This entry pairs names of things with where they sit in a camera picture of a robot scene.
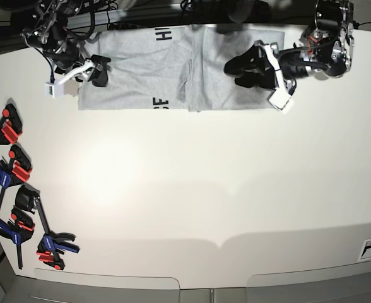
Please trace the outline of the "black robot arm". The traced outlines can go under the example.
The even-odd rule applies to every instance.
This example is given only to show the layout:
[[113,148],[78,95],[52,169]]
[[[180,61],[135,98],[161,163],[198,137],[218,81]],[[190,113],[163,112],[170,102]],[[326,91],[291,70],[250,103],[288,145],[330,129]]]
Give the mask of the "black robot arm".
[[[79,13],[88,4],[90,27],[84,34],[68,28],[70,17]],[[22,28],[21,36],[27,46],[34,48],[50,66],[50,81],[47,86],[52,92],[63,87],[65,82],[75,79],[87,81],[95,87],[105,87],[108,82],[109,57],[97,54],[86,55],[80,49],[95,31],[94,1],[36,1],[29,12],[31,21]]]
[[353,3],[317,1],[315,16],[300,37],[302,46],[281,50],[276,42],[256,40],[245,53],[229,60],[224,72],[238,86],[271,91],[284,88],[293,95],[297,80],[322,72],[341,77],[352,66]]

